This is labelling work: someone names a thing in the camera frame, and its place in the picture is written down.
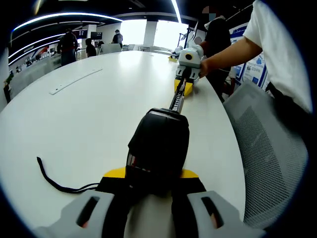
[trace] person in dark clothing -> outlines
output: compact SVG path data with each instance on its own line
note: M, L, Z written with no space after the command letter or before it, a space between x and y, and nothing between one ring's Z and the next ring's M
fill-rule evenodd
M103 41L99 41L99 42L98 42L98 47L101 47L101 45L103 45L103 44L104 44Z
M86 54L88 58L97 55L95 47L91 44L91 38L86 39Z
M229 28L224 16L221 15L219 9L213 9L212 11L216 13L216 18L205 25L208 32L205 41L200 44L208 58L231 45ZM230 67L214 70L206 76L222 102L224 101L222 98L223 84L229 72Z
M66 30L66 34L60 39L57 52L61 52L61 66L73 63L76 61L75 51L77 50L77 38L71 29Z
M120 47L122 48L122 41L123 41L123 36L120 34L119 30L116 30L115 35L113 36L113 39L112 39L112 44L120 44Z

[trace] person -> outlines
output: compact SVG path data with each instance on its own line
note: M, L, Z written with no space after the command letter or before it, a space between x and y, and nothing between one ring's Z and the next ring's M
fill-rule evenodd
M216 53L226 49L231 45L229 27L227 26L225 17L221 14L221 7L209 8L214 11L216 18L205 25L208 30L206 38L200 43L204 50L204 55L211 57ZM220 100L223 102L222 90L223 84L229 74L230 67L222 67L208 72L206 78L212 85Z
M261 52L270 81L267 90L275 98L277 116L301 135L309 150L314 119L304 61L285 26L264 2L253 3L251 19L241 40L202 61L200 77L214 69L245 63Z
M236 82L235 82L236 75L237 75L236 70L234 69L234 67L231 67L229 75L226 77L226 80L224 82L223 91L222 91L223 93L227 94L228 96L233 94L234 86L236 84Z
M122 41L123 36L120 34L120 31L115 30L115 35L113 36L112 44L120 44L120 47L122 48Z
M86 54L87 54L87 57L89 58L91 56L96 56L97 55L96 49L91 44L91 38L87 38L85 42L86 42Z
M98 42L98 48L100 48L101 45L104 45L104 42L103 42L103 41L99 41L99 42Z
M61 66L76 61L75 51L77 50L77 38L71 29L66 30L66 34L62 36L58 45L57 52L61 53Z

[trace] robotic arm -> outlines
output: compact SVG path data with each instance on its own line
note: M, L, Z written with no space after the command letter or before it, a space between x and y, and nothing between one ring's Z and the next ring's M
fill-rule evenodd
M179 83L183 79L186 79L184 96L187 96L192 92L193 84L196 84L199 81L200 64L203 56L204 50L200 45L194 45L193 47L186 48L180 52L174 91L176 91Z

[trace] mesh chair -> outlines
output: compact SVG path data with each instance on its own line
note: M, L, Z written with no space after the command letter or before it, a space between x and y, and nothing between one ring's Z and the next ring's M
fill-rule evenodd
M134 46L135 46L135 45L129 45L129 46L128 46L128 51L132 51L132 50L134 49Z
M305 144L277 118L273 98L250 81L223 105L244 168L244 222L267 228L283 212L302 177L308 160Z
M121 49L120 44L102 44L99 55L121 52L121 51L122 51L122 49Z

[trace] ceiling light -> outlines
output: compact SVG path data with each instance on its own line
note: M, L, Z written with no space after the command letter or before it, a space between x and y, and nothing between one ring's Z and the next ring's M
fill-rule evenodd
M105 16L105 15L100 15L100 14L94 14L94 13L85 13L85 12L63 12L63 13L54 13L54 14L49 14L49 15L45 15L45 16L40 16L37 18L34 18L32 20L29 20L27 22L24 22L23 24L15 27L13 29L13 31L21 28L22 26L26 26L28 24L31 24L33 22L37 22L40 20L44 20L47 18L51 18L51 17L56 17L56 16L96 16L96 17L101 17L101 18L108 18L108 19L112 19L112 20L116 20L116 21L123 21L121 19L115 18L115 17L111 17L111 16Z
M58 34L58 35L54 35L54 36L50 36L50 37L46 37L46 38L44 38L44 39L38 40L38 41L36 41L36 42L33 42L33 43L31 43L31 44L29 44L29 45L27 45L27 46L25 46L25 47L19 49L18 51L14 52L12 55L10 55L10 56L8 57L8 59L11 58L12 56L14 56L15 54L17 54L18 52L24 50L25 48L28 48L29 46L34 45L34 44L36 44L36 43L39 43L40 41L44 41L44 40L47 40L47 39L49 39L49 38L53 38L53 37L57 37L57 36L62 36L62 35L65 35L65 33L63 33L63 34Z
M41 47L44 47L44 46L47 46L47 45L51 45L51 44L56 43L56 42L58 42L58 41L59 41L59 40L57 40L57 41L52 41L52 42L49 42L49 43L47 43L47 44L38 46L38 47L36 47L36 48L34 48L34 49L31 49L30 51L28 51L28 52L26 52L26 53L20 55L18 58L12 60L12 61L9 63L9 66L10 66L11 64L13 64L14 62L16 62L18 59L20 59L21 57L23 57L23 56L29 54L29 53L32 52L33 50L37 50L38 48L41 48Z
M173 4L173 7L174 7L175 12L176 12L178 23L182 23L182 19L180 18L180 14L179 14L179 10L178 10L178 6L177 6L176 0L172 0L172 4Z

